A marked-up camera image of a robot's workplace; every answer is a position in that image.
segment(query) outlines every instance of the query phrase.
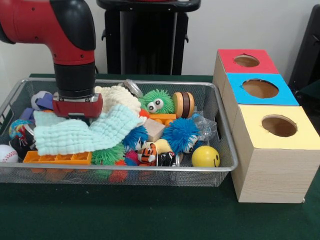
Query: light blue towel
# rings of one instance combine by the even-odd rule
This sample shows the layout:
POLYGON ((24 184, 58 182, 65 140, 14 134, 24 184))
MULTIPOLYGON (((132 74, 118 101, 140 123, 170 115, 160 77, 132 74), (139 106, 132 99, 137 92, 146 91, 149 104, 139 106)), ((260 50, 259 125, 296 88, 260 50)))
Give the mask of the light blue towel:
POLYGON ((90 126, 81 120, 57 117, 50 112, 35 111, 34 119, 34 139, 40 156, 109 149, 142 122, 124 105, 113 106, 90 126))

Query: basket rim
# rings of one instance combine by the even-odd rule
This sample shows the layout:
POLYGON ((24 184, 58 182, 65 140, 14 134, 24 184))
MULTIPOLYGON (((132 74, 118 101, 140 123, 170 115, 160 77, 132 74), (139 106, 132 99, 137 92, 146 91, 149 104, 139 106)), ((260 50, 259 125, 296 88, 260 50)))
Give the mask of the basket rim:
MULTIPOLYGON (((4 113, 10 101, 14 98, 21 86, 27 82, 55 82, 55 78, 43 78, 43 77, 29 77, 18 81, 13 89, 10 91, 8 97, 5 99, 0 107, 0 115, 4 113)), ((99 83, 110 83, 119 84, 125 80, 117 79, 97 79, 96 84, 99 83)), ((62 165, 62 164, 41 164, 41 163, 4 163, 0 162, 0 168, 29 168, 29 169, 86 169, 86 170, 123 170, 123 171, 157 171, 157 172, 231 172, 238 166, 238 156, 231 135, 231 131, 228 125, 226 112, 222 103, 221 95, 218 88, 210 82, 193 82, 193 81, 149 81, 149 80, 134 80, 137 84, 158 84, 158 85, 193 85, 193 86, 206 86, 214 90, 218 111, 222 120, 222 127, 225 132, 227 144, 231 153, 232 166, 229 167, 166 167, 166 166, 112 166, 112 165, 62 165)))

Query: baseball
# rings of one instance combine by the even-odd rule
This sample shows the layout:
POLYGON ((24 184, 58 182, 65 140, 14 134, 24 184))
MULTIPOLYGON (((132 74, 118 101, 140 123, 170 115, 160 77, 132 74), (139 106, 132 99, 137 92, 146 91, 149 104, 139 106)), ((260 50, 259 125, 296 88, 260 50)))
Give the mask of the baseball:
POLYGON ((9 145, 0 145, 0 163, 17 163, 18 153, 9 145))

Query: circular hole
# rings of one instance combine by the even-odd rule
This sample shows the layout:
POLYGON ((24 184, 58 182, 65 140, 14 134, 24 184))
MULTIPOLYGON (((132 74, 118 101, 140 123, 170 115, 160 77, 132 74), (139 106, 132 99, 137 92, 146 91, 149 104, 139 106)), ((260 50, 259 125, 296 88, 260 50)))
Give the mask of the circular hole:
POLYGON ((290 137, 297 132, 297 125, 289 118, 281 115, 269 115, 263 118, 262 126, 273 135, 290 137))
POLYGON ((256 59, 254 56, 242 54, 237 56, 234 61, 236 64, 246 67, 246 68, 253 68, 260 64, 259 60, 256 59))
POLYGON ((273 98, 279 93, 279 89, 274 84, 262 79, 250 79, 242 86, 248 94, 260 99, 273 98))

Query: yellow smiley face ball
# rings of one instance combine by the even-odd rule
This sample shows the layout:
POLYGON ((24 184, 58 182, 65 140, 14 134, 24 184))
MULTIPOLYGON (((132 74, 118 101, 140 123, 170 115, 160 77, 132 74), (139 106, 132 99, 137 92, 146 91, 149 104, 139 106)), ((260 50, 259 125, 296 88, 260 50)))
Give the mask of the yellow smiley face ball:
POLYGON ((211 146, 200 146, 192 154, 192 165, 194 167, 219 167, 219 153, 211 146))

